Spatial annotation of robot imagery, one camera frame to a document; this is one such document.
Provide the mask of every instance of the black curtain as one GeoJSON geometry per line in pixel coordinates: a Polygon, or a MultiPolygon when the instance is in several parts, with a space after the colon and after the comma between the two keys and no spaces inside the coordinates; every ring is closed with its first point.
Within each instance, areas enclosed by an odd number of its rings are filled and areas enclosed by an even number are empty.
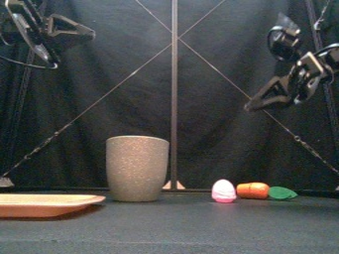
{"type": "MultiPolygon", "coordinates": [[[[296,141],[337,166],[324,90],[270,115],[245,111],[250,96],[292,68],[266,47],[280,13],[302,29],[302,50],[314,52],[305,1],[181,0],[178,11],[178,180],[189,189],[229,179],[334,191],[338,175],[296,141]]],[[[106,188],[110,137],[171,141],[173,1],[50,1],[53,13],[95,29],[97,38],[63,53],[58,70],[31,73],[11,164],[57,137],[10,177],[19,187],[106,188]]],[[[21,71],[5,69],[2,77],[21,71]]]]}

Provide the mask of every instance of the black table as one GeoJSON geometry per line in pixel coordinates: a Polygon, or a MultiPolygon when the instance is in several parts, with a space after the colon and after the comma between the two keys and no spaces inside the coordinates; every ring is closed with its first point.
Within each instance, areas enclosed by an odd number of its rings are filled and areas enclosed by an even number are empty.
{"type": "Polygon", "coordinates": [[[0,253],[339,253],[339,199],[238,199],[166,192],[55,218],[3,218],[0,253]]]}

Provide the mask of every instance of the toy vegetable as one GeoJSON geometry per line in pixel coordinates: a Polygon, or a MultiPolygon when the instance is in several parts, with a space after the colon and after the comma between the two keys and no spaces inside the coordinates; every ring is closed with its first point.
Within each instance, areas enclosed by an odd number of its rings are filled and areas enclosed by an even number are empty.
{"type": "Polygon", "coordinates": [[[298,196],[297,192],[284,187],[270,187],[265,183],[249,183],[238,185],[238,196],[253,199],[292,199],[298,196]]]}
{"type": "Polygon", "coordinates": [[[242,198],[268,199],[270,186],[265,183],[238,185],[238,195],[242,198]]]}

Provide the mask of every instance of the metal pole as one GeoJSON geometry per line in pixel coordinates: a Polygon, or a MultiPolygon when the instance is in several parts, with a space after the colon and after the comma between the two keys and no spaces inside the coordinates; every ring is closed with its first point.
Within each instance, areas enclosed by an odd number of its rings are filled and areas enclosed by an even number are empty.
{"type": "Polygon", "coordinates": [[[171,190],[178,189],[178,0],[173,0],[171,190]]]}

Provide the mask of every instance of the speckled cup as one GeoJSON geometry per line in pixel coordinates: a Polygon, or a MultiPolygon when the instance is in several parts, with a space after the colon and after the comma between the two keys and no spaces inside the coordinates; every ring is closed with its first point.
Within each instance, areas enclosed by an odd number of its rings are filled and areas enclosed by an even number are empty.
{"type": "Polygon", "coordinates": [[[170,143],[147,136],[118,136],[106,141],[106,173],[117,201],[155,201],[162,193],[170,143]]]}

